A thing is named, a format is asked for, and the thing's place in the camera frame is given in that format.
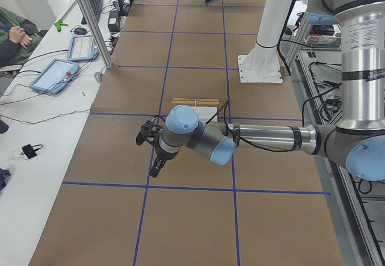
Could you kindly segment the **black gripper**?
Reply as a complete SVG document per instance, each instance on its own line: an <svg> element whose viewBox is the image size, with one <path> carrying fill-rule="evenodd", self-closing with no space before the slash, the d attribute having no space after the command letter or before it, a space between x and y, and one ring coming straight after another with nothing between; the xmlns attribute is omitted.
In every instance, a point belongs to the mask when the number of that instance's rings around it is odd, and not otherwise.
<svg viewBox="0 0 385 266"><path fill-rule="evenodd" d="M160 171L165 166L167 161L174 159L177 155L177 152L170 153L163 150L160 147L156 148L155 152L156 152L156 159L150 170L150 176L153 178L156 178L159 175Z"/></svg>

